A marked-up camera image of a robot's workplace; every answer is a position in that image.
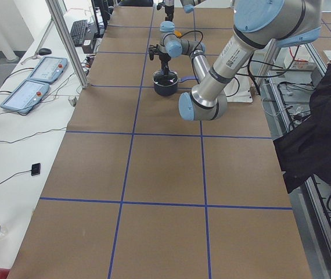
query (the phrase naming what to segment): light blue joint cap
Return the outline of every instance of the light blue joint cap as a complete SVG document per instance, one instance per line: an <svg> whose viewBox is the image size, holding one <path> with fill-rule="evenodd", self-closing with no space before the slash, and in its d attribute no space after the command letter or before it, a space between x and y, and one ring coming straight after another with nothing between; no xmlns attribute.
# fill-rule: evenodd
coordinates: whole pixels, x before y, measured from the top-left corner
<svg viewBox="0 0 331 279"><path fill-rule="evenodd" d="M178 100L178 111L182 119L187 121L194 120L194 107L193 101L191 101L190 94L182 93Z"/></svg>
<svg viewBox="0 0 331 279"><path fill-rule="evenodd" d="M175 24L173 22L160 23L160 32L173 33L175 31Z"/></svg>
<svg viewBox="0 0 331 279"><path fill-rule="evenodd" d="M314 42L321 34L321 27L307 31L300 35L296 35L276 43L278 48L293 47L294 45L303 45L309 42Z"/></svg>
<svg viewBox="0 0 331 279"><path fill-rule="evenodd" d="M236 5L234 25L243 33L258 31L272 22L285 0L240 0Z"/></svg>
<svg viewBox="0 0 331 279"><path fill-rule="evenodd" d="M169 41L165 45L165 50L170 57L176 58L182 54L182 45L179 41Z"/></svg>
<svg viewBox="0 0 331 279"><path fill-rule="evenodd" d="M201 42L200 45L202 46L202 51L206 52L206 45L203 42Z"/></svg>
<svg viewBox="0 0 331 279"><path fill-rule="evenodd" d="M194 6L193 5L186 5L184 6L185 13L191 13L194 12Z"/></svg>

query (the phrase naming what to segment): tablet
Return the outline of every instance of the tablet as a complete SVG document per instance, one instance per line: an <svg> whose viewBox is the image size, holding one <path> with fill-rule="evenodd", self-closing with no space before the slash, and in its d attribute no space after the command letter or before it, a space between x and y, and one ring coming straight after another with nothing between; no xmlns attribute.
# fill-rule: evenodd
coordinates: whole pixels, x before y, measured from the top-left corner
<svg viewBox="0 0 331 279"><path fill-rule="evenodd" d="M24 80L0 105L1 108L28 113L49 90L48 83Z"/></svg>
<svg viewBox="0 0 331 279"><path fill-rule="evenodd" d="M28 79L52 84L61 76L66 67L66 58L44 56L31 72Z"/></svg>

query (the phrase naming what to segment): person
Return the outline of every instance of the person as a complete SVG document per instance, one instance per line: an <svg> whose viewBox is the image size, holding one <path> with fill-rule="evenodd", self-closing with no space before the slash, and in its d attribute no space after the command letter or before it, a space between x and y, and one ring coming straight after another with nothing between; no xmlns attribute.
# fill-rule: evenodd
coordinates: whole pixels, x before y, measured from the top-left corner
<svg viewBox="0 0 331 279"><path fill-rule="evenodd" d="M274 141L287 192L316 174L331 184L331 61L310 97L311 116Z"/></svg>

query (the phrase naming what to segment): label sticker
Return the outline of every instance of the label sticker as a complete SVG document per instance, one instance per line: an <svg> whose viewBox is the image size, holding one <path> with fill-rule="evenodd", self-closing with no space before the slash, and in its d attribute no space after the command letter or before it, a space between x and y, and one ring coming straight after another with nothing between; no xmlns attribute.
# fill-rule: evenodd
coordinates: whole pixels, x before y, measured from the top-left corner
<svg viewBox="0 0 331 279"><path fill-rule="evenodd" d="M239 48L238 44L234 44L232 40L228 42L221 52L222 58L226 61L226 66L232 70L236 68L246 54L247 52Z"/></svg>

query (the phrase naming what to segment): computer mouse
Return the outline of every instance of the computer mouse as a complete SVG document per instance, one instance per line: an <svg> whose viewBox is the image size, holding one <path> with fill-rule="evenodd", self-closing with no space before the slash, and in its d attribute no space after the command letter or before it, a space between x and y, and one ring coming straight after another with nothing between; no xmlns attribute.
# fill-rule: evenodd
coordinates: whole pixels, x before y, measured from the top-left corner
<svg viewBox="0 0 331 279"><path fill-rule="evenodd" d="M38 54L39 55L48 55L48 54L51 54L52 51L49 49L49 48L41 48L39 51L38 51Z"/></svg>

